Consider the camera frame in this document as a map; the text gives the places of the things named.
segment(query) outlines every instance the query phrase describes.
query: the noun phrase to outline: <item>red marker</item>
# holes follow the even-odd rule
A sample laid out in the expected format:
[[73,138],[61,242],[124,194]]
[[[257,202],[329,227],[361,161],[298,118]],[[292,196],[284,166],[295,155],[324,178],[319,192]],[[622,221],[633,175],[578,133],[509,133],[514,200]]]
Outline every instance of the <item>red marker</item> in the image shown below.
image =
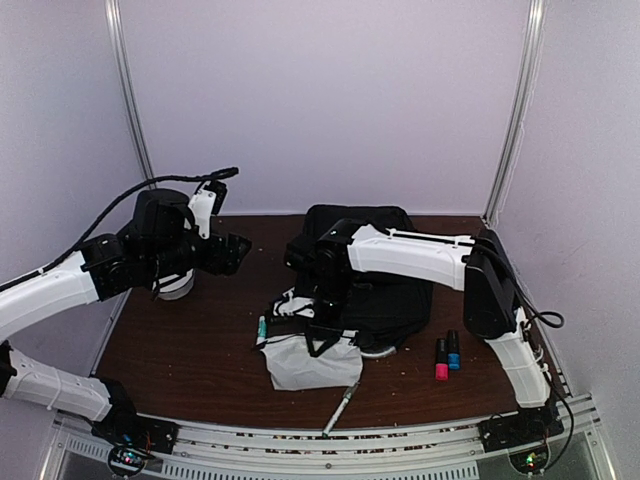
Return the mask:
[[447,341],[439,338],[436,341],[436,380],[446,382],[449,380]]

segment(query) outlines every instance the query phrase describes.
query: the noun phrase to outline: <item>white pouch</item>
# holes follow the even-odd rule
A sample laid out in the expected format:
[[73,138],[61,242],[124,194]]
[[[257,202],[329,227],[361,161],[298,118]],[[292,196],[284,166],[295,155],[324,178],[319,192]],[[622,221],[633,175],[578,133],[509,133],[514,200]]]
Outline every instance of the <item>white pouch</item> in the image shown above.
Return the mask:
[[[263,347],[275,390],[350,387],[360,380],[362,356],[351,345],[356,332],[345,331],[335,345],[317,358],[309,355],[303,335],[271,337]],[[317,342],[316,348],[323,342]]]

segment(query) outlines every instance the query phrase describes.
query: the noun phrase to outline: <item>black bag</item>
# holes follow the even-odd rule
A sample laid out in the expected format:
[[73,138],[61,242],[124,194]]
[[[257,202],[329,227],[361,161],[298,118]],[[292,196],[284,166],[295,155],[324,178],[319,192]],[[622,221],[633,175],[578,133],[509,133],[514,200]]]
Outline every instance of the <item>black bag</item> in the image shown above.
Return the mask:
[[[343,218],[364,220],[385,228],[416,231],[399,207],[346,207],[315,205],[306,214],[303,235],[311,245]],[[313,281],[299,272],[295,294],[313,297]],[[342,310],[340,328],[358,330],[358,344],[365,351],[395,346],[428,323],[433,284],[426,280],[388,273],[357,274]]]

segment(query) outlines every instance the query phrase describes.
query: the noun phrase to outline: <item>dark wood surface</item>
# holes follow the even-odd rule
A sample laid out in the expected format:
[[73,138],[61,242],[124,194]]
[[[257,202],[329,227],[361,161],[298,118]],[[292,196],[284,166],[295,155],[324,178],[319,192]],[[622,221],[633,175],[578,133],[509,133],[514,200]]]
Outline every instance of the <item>dark wood surface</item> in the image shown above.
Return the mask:
[[[98,369],[120,380],[142,413],[250,427],[319,428],[344,389],[276,392],[252,351],[268,302],[293,285],[282,263],[303,217],[226,217],[219,229],[247,236],[253,250],[232,277],[196,276],[176,302],[131,294]],[[478,218],[418,217],[420,231],[476,233]],[[434,380],[435,340],[460,332],[462,369]],[[411,425],[511,411],[516,402],[492,350],[462,325],[462,293],[436,286],[431,321],[392,357],[366,361],[360,388],[337,428]]]

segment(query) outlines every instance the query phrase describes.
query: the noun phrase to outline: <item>brown wooden tabletop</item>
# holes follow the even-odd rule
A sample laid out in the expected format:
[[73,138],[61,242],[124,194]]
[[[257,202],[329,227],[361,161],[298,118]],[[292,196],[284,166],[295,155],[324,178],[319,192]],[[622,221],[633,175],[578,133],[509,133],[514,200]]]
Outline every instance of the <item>brown wooden tabletop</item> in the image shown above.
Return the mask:
[[[417,217],[418,230],[473,234],[478,218]],[[252,351],[258,317],[293,286],[282,262],[302,216],[225,217],[219,230],[253,241],[232,277],[199,273],[191,293],[175,302],[134,291],[108,343],[98,376],[121,381],[142,413],[250,427],[322,429],[344,389],[276,392],[265,360]],[[435,340],[460,332],[462,369],[434,380]],[[360,388],[336,428],[411,425],[516,408],[492,350],[466,332],[462,293],[436,286],[431,321],[398,354],[365,361]]]

